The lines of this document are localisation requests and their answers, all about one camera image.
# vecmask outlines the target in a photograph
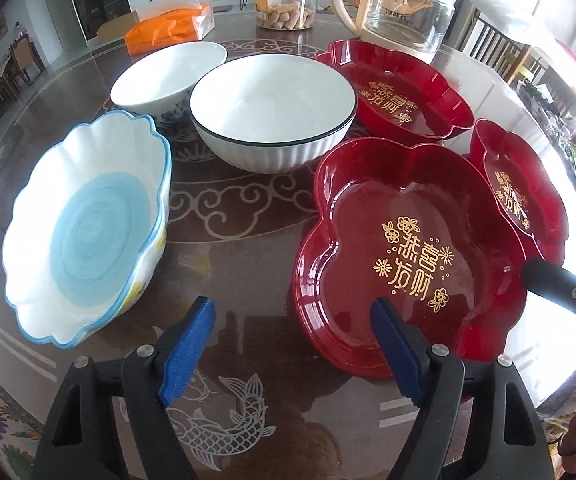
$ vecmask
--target glass kettle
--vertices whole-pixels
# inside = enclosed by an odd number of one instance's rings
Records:
[[[358,10],[354,23],[344,0],[330,0],[330,4],[356,37],[430,63],[450,25],[456,1],[355,0]]]

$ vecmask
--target white ceramic bowl with black rim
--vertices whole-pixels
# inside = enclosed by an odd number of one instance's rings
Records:
[[[333,68],[291,54],[258,54],[199,80],[190,117],[219,158],[254,173],[285,173],[341,142],[357,97]]]

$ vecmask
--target blue and white bowl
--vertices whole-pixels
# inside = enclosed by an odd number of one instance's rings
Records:
[[[2,247],[6,300],[32,342],[72,348],[139,299],[163,254],[171,156],[115,110],[39,159]]]
[[[123,110],[148,114],[166,128],[188,112],[194,85],[226,61],[219,43],[190,41],[162,48],[130,66],[114,82],[110,99]]]

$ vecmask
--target red plastic tray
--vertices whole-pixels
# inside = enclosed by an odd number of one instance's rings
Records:
[[[432,344],[491,361],[526,302],[524,251],[490,187],[462,156],[363,137],[338,145],[314,183],[319,222],[297,255],[297,317],[332,364],[389,377],[370,305],[390,298]]]
[[[468,103],[432,66],[361,40],[334,41],[315,59],[352,83],[357,118],[371,135],[406,146],[450,139],[472,128]]]
[[[470,160],[487,179],[510,219],[526,258],[562,265],[568,215],[561,196],[530,144],[498,124],[480,119],[470,140]]]

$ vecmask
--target bowl rim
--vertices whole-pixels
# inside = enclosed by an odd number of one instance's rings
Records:
[[[284,53],[279,53],[279,52],[277,52],[277,53],[268,52],[268,53],[263,53],[263,54],[257,54],[256,56],[238,57],[237,59],[233,59],[232,61],[229,61],[228,63],[235,63],[235,62],[238,62],[240,59],[247,59],[250,57],[254,57],[255,59],[257,59],[259,57],[264,57],[264,56],[291,56],[291,57],[298,57],[300,59],[316,61],[313,57],[299,56],[298,54],[284,54]],[[219,69],[225,65],[226,65],[226,63],[223,63],[219,66],[216,66],[215,68],[210,70],[210,72],[213,72],[214,70],[217,70],[217,69]],[[240,144],[241,146],[257,146],[257,147],[265,147],[265,148],[284,148],[287,146],[299,146],[300,144],[308,144],[309,142],[314,142],[315,140],[324,139],[325,137],[329,137],[332,134],[334,134],[335,132],[338,132],[343,127],[345,127],[347,124],[352,123],[354,120],[354,117],[357,114],[357,107],[359,105],[359,99],[357,98],[357,92],[354,91],[354,87],[353,87],[352,83],[349,81],[349,79],[345,75],[343,75],[341,72],[336,70],[334,67],[331,67],[329,65],[325,65],[325,66],[327,66],[331,70],[334,70],[335,73],[339,74],[341,77],[343,77],[346,80],[346,82],[348,83],[348,86],[353,91],[354,105],[353,105],[353,110],[350,112],[350,115],[348,115],[347,118],[345,118],[341,123],[339,123],[334,128],[331,128],[330,130],[328,130],[322,134],[317,134],[315,136],[307,137],[305,139],[284,140],[283,142],[255,142],[252,140],[233,139],[232,137],[222,136],[222,135],[220,135],[220,134],[218,134],[212,130],[209,130],[203,124],[201,124],[200,121],[197,120],[197,118],[194,116],[193,107],[191,105],[189,105],[189,107],[188,107],[189,112],[190,112],[190,118],[192,119],[195,126],[200,128],[203,132],[205,132],[205,133],[207,133],[213,137],[216,137],[217,139],[225,140],[226,142],[231,142],[233,144]],[[207,75],[209,75],[210,72],[207,72],[199,81],[197,81],[197,85],[194,88],[196,88],[199,85],[199,83],[202,81],[202,79],[204,77],[206,77]]]
[[[136,275],[136,271],[137,271],[137,264],[139,263],[139,261],[142,259],[142,256],[150,249],[150,247],[153,245],[153,243],[156,240],[157,234],[159,233],[162,224],[165,223],[166,220],[166,199],[167,199],[167,195],[168,195],[168,191],[165,189],[165,184],[166,181],[168,180],[168,176],[171,174],[172,171],[172,155],[170,153],[170,144],[168,143],[168,140],[162,136],[157,129],[155,128],[155,123],[152,120],[152,117],[150,117],[149,115],[133,115],[130,114],[128,112],[126,112],[125,110],[112,110],[110,112],[106,112],[105,114],[101,115],[100,117],[98,117],[97,119],[95,119],[94,121],[92,121],[91,123],[79,123],[76,126],[74,126],[73,128],[71,128],[71,130],[68,132],[68,134],[66,135],[66,137],[64,137],[64,139],[61,142],[58,142],[57,144],[51,146],[37,161],[37,163],[35,164],[35,166],[37,164],[39,164],[39,162],[44,158],[44,156],[47,155],[47,153],[51,152],[52,150],[58,149],[66,140],[66,138],[76,129],[80,128],[80,127],[91,127],[93,124],[97,123],[98,121],[100,121],[101,119],[103,119],[104,117],[107,117],[111,114],[120,114],[123,116],[128,117],[131,121],[137,121],[137,120],[142,120],[145,119],[148,121],[148,126],[150,127],[150,134],[155,137],[156,139],[159,139],[162,143],[163,149],[164,149],[164,168],[163,168],[163,172],[162,172],[162,176],[161,176],[161,181],[159,183],[159,187],[157,190],[157,217],[155,218],[155,222],[153,224],[152,229],[150,230],[150,233],[148,234],[148,236],[146,237],[144,243],[142,244],[142,246],[140,247],[139,251],[137,252],[137,255],[135,257],[135,264],[132,268],[132,271],[130,272],[130,275],[128,276],[128,279],[126,281],[126,283],[124,284],[124,286],[122,287],[121,291],[119,292],[119,294],[117,295],[116,299],[113,301],[112,304],[110,304],[110,306],[108,307],[108,309],[95,321],[85,324],[83,325],[78,331],[77,333],[72,337],[72,339],[66,343],[60,343],[55,339],[54,334],[49,334],[46,335],[44,337],[41,338],[36,338],[34,336],[31,336],[25,329],[24,327],[21,325],[21,322],[19,320],[19,315],[17,312],[17,305],[15,305],[14,303],[12,303],[9,299],[8,299],[8,291],[6,289],[6,286],[4,284],[4,300],[6,301],[6,303],[15,311],[15,319],[17,320],[17,326],[19,327],[19,331],[25,336],[25,338],[27,338],[29,341],[35,343],[35,344],[46,344],[46,343],[52,343],[53,345],[55,345],[57,348],[65,350],[65,349],[70,349],[75,347],[76,345],[78,345],[82,339],[86,336],[87,333],[89,332],[93,332],[95,330],[98,330],[99,328],[103,327],[104,325],[106,325],[108,322],[110,322],[114,316],[116,316],[117,312],[120,310],[123,302],[126,300],[126,297],[128,296],[128,293],[130,292],[130,288],[132,287],[132,284],[135,281],[135,275]],[[28,187],[28,184],[26,184],[24,186],[24,188],[19,192],[19,194],[21,194],[21,192],[23,192],[24,189],[26,189]],[[15,198],[15,202],[13,203],[13,212],[15,210],[15,203],[17,202],[17,199],[19,197],[19,194],[17,195],[17,197]],[[10,225],[12,224],[12,222],[14,221],[15,217],[13,215],[13,219],[10,221],[10,224],[8,225],[8,228],[6,229],[6,233],[4,234],[4,239],[2,242],[2,246],[1,246],[1,250],[2,250],[2,258],[1,258],[1,263],[4,269],[4,274],[6,277],[6,283],[8,282],[8,275],[10,270],[6,268],[6,263],[4,261],[3,258],[3,248],[6,245],[6,237],[8,236],[8,231],[10,228]]]
[[[123,102],[123,103],[118,103],[113,99],[113,93],[114,93],[114,88],[116,87],[117,83],[119,82],[119,80],[126,75],[130,70],[133,69],[133,67],[136,67],[137,65],[139,65],[139,63],[141,63],[142,61],[148,59],[149,57],[156,57],[157,55],[159,55],[160,52],[164,52],[166,50],[169,49],[177,49],[177,50],[183,50],[184,48],[187,48],[188,45],[192,44],[192,43],[200,43],[200,44],[210,44],[210,45],[217,45],[219,47],[219,50],[222,51],[222,62],[220,62],[220,64],[218,66],[223,65],[226,60],[228,59],[228,50],[226,50],[226,48],[221,44],[221,43],[216,43],[214,41],[187,41],[185,43],[177,43],[171,46],[167,46],[166,48],[161,48],[159,50],[156,50],[155,52],[151,52],[150,54],[148,54],[148,56],[144,56],[142,57],[139,61],[137,61],[136,63],[133,63],[132,65],[130,65],[126,70],[124,70],[120,76],[115,80],[115,82],[113,83],[113,86],[110,89],[110,100],[116,104],[119,107],[138,107],[138,106],[144,106],[144,105],[148,105],[148,104],[154,104],[154,103],[160,103],[162,101],[164,101],[165,99],[169,99],[173,96],[175,96],[176,94],[183,92],[184,90],[188,90],[192,85],[196,84],[197,81],[195,81],[194,83],[190,83],[186,86],[184,86],[183,88],[178,88],[172,92],[168,92],[167,94],[163,94],[161,96],[158,96],[155,99],[149,99],[149,100],[141,100],[138,102]],[[214,70],[217,67],[213,67],[209,70],[209,72],[212,72],[212,70]]]

